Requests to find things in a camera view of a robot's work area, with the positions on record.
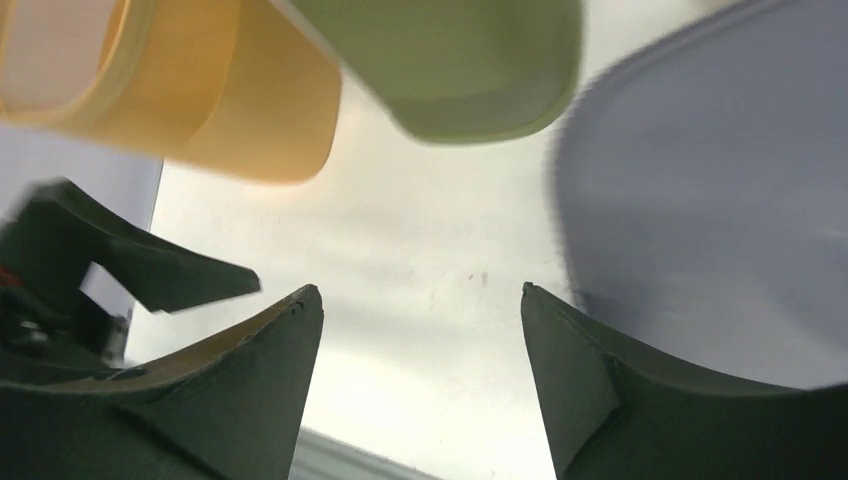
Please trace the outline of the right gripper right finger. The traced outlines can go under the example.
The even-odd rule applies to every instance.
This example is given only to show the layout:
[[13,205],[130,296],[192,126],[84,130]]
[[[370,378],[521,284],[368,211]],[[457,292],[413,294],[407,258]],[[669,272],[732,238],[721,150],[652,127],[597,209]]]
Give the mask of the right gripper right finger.
[[526,283],[521,320],[560,479],[843,479],[847,388],[717,372]]

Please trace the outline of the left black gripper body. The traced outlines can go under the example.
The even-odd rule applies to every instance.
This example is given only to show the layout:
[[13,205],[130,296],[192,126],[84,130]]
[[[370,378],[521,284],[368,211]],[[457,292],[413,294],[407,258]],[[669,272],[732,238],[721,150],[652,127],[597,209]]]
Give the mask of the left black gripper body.
[[78,292],[71,309],[54,309],[18,277],[1,270],[1,382],[50,385],[92,378],[127,380],[129,320]]

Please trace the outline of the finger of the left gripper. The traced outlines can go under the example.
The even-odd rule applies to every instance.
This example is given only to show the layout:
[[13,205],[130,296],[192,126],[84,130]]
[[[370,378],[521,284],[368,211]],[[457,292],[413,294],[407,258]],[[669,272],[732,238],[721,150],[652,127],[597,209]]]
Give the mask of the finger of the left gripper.
[[38,310],[74,315],[92,264],[152,312],[173,313],[261,288],[253,270],[141,230],[69,180],[32,186],[1,229],[3,284]]

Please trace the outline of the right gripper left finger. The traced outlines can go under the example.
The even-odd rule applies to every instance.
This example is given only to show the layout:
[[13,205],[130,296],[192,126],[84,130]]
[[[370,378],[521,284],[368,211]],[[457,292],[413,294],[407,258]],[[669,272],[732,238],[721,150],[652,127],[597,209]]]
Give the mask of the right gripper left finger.
[[323,327],[306,285],[133,369],[1,356],[5,479],[285,479]]

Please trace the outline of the grey slatted waste bin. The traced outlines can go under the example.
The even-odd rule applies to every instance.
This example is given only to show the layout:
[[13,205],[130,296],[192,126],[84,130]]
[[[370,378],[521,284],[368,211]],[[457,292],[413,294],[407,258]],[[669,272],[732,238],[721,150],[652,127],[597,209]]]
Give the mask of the grey slatted waste bin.
[[552,166],[575,305],[705,367],[847,379],[847,5],[741,1],[569,111]]

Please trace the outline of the yellow slatted waste bin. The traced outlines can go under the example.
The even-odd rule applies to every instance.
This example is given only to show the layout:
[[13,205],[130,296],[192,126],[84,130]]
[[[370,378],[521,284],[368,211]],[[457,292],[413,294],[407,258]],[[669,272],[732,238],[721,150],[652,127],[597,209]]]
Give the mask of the yellow slatted waste bin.
[[342,75],[268,1],[5,1],[1,119],[222,174],[325,165]]

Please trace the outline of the green slatted waste bin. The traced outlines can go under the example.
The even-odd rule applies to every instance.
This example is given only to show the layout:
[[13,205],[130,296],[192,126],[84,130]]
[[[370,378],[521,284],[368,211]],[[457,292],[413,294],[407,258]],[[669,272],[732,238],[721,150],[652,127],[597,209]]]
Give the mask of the green slatted waste bin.
[[556,120],[579,79],[575,0],[310,0],[295,8],[410,135],[516,139]]

